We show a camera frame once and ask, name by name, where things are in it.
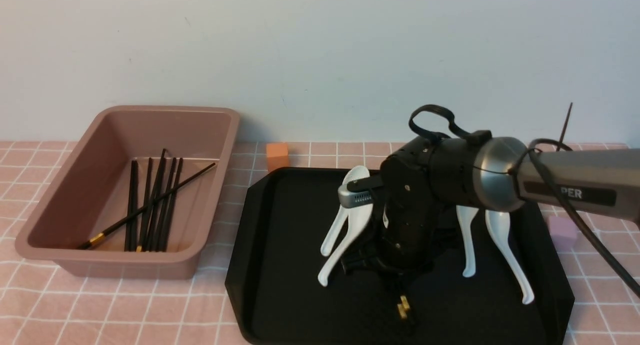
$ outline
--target chopstick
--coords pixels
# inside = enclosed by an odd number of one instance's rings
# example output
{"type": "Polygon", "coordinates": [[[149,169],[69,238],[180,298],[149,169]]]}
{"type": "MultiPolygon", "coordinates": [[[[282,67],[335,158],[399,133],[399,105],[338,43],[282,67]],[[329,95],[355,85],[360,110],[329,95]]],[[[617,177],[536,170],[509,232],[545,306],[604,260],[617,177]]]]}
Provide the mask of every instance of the chopstick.
{"type": "MultiPolygon", "coordinates": [[[[574,102],[572,101],[569,104],[569,110],[567,110],[566,112],[566,117],[564,118],[564,124],[562,126],[562,133],[560,133],[560,140],[558,140],[558,142],[562,143],[565,140],[565,133],[567,133],[567,125],[569,125],[569,117],[571,117],[571,109],[573,109],[574,107],[574,102]]],[[[558,152],[560,151],[560,146],[557,146],[555,148],[555,151],[558,152]]]]}
{"type": "Polygon", "coordinates": [[[145,240],[147,238],[147,228],[149,227],[149,212],[146,211],[146,207],[149,206],[149,200],[150,200],[150,190],[151,190],[151,172],[153,172],[154,169],[154,159],[153,158],[149,158],[149,162],[146,166],[146,183],[144,184],[144,200],[142,200],[142,204],[144,207],[144,215],[142,215],[142,221],[140,222],[140,238],[139,238],[139,242],[137,243],[137,247],[135,248],[136,252],[141,252],[142,251],[142,244],[145,243],[145,240]]]}
{"type": "MultiPolygon", "coordinates": [[[[127,215],[131,215],[138,208],[138,162],[131,161],[131,174],[128,181],[128,209],[127,215]]],[[[138,222],[133,219],[126,223],[124,251],[133,252],[137,244],[138,222]]]]}
{"type": "Polygon", "coordinates": [[[205,172],[209,171],[211,168],[215,167],[215,165],[216,165],[216,163],[212,162],[207,167],[205,167],[202,170],[196,172],[195,174],[193,174],[189,178],[185,179],[185,181],[182,181],[181,183],[179,183],[178,186],[174,186],[171,190],[168,190],[164,194],[156,197],[153,200],[150,200],[148,204],[138,208],[136,211],[131,213],[131,215],[123,217],[122,219],[120,219],[117,222],[115,222],[115,224],[109,226],[108,228],[104,229],[101,233],[99,233],[96,236],[92,237],[90,240],[88,240],[86,242],[83,242],[81,245],[76,247],[76,249],[86,250],[86,249],[89,249],[89,248],[93,247],[96,244],[99,244],[107,236],[111,235],[112,233],[114,233],[114,231],[118,230],[122,225],[126,224],[127,222],[130,222],[132,219],[135,219],[138,215],[140,215],[143,212],[145,212],[148,208],[151,208],[151,207],[155,206],[155,204],[160,203],[160,201],[162,201],[163,199],[166,199],[171,194],[174,194],[175,192],[180,190],[180,188],[182,188],[186,184],[189,184],[191,181],[193,181],[197,177],[201,176],[205,172]]]}
{"type": "MultiPolygon", "coordinates": [[[[170,189],[174,185],[174,171],[176,171],[176,161],[176,158],[171,159],[171,167],[169,168],[169,177],[167,177],[165,189],[170,189]]],[[[171,197],[173,197],[173,195],[170,196],[169,199],[162,200],[162,207],[160,208],[160,217],[158,218],[158,224],[155,227],[153,236],[150,238],[151,242],[148,249],[150,252],[158,251],[158,245],[160,244],[160,231],[162,231],[162,227],[165,223],[165,218],[167,217],[167,206],[169,206],[171,197]]]]}
{"type": "MultiPolygon", "coordinates": [[[[178,170],[176,170],[175,172],[175,181],[173,183],[174,186],[180,183],[180,173],[183,171],[184,160],[185,159],[181,157],[180,161],[178,162],[178,170]]],[[[171,231],[171,224],[174,218],[174,208],[176,207],[176,197],[178,197],[176,193],[173,193],[169,197],[169,208],[167,208],[167,212],[164,217],[164,222],[162,224],[162,230],[160,231],[160,245],[158,246],[158,250],[161,252],[166,252],[167,245],[169,244],[169,233],[171,231]]]]}
{"type": "MultiPolygon", "coordinates": [[[[163,179],[165,178],[165,166],[167,164],[167,158],[165,154],[167,149],[162,149],[162,155],[160,156],[160,165],[158,165],[158,172],[155,174],[155,183],[153,184],[153,191],[151,192],[151,198],[157,199],[158,195],[162,193],[163,179]]],[[[144,242],[142,243],[142,251],[148,252],[151,247],[151,237],[156,231],[156,222],[158,220],[158,207],[152,206],[147,211],[151,212],[151,220],[149,222],[149,229],[146,233],[144,242]]]]}

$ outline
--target black tray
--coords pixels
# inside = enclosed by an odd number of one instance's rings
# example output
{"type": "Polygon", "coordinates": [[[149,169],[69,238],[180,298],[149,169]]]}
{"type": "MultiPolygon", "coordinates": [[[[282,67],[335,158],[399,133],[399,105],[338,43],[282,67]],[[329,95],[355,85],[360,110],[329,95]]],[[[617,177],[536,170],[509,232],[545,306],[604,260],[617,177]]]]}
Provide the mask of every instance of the black tray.
{"type": "MultiPolygon", "coordinates": [[[[317,276],[327,258],[320,245],[336,216],[336,191],[346,172],[289,167],[249,188],[225,282],[245,339],[297,345],[563,343],[574,295],[532,203],[511,214],[510,235],[535,293],[532,304],[522,304],[482,213],[472,227],[475,276],[462,276],[460,246],[438,257],[433,272],[407,290],[419,321],[413,335],[405,333],[396,299],[373,272],[347,276],[338,264],[322,287],[317,276]]],[[[442,222],[458,226],[454,211],[442,222]]]]}

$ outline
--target black strap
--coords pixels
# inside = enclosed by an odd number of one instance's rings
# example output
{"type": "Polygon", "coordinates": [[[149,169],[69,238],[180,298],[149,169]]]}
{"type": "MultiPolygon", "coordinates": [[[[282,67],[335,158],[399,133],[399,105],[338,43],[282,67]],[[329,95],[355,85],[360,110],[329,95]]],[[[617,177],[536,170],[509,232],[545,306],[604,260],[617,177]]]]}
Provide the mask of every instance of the black strap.
{"type": "Polygon", "coordinates": [[[411,117],[409,117],[409,129],[411,129],[411,131],[413,131],[417,135],[428,140],[432,145],[436,145],[437,143],[439,143],[443,138],[443,135],[445,134],[441,132],[429,131],[416,125],[416,123],[414,122],[414,118],[420,113],[432,113],[438,115],[439,117],[445,118],[448,121],[448,130],[450,130],[451,133],[453,133],[453,135],[457,136],[458,138],[464,139],[469,135],[467,131],[462,130],[456,125],[456,117],[448,108],[444,108],[439,105],[423,105],[413,111],[413,113],[411,113],[411,117]]]}
{"type": "Polygon", "coordinates": [[[436,136],[438,136],[441,139],[450,139],[451,136],[448,135],[448,133],[443,133],[443,132],[439,132],[439,131],[434,131],[433,132],[436,136]]]}

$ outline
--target white wall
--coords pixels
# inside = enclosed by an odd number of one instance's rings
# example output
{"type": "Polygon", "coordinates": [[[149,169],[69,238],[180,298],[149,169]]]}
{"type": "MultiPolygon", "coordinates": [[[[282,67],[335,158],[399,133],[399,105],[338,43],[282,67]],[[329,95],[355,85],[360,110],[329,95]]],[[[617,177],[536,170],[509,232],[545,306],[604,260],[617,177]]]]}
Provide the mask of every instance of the white wall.
{"type": "Polygon", "coordinates": [[[224,106],[246,140],[467,130],[640,145],[638,0],[0,0],[0,138],[115,104],[224,106]],[[421,124],[444,128],[438,121],[421,124]]]}

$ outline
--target pink cube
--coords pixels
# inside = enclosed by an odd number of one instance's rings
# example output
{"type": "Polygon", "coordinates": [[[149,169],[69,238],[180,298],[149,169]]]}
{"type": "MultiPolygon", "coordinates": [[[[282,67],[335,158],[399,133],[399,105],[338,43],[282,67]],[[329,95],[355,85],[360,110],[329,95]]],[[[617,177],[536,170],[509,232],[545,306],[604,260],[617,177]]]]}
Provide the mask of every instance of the pink cube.
{"type": "Polygon", "coordinates": [[[551,240],[558,252],[570,252],[578,240],[578,227],[566,217],[550,216],[547,220],[551,240]]]}

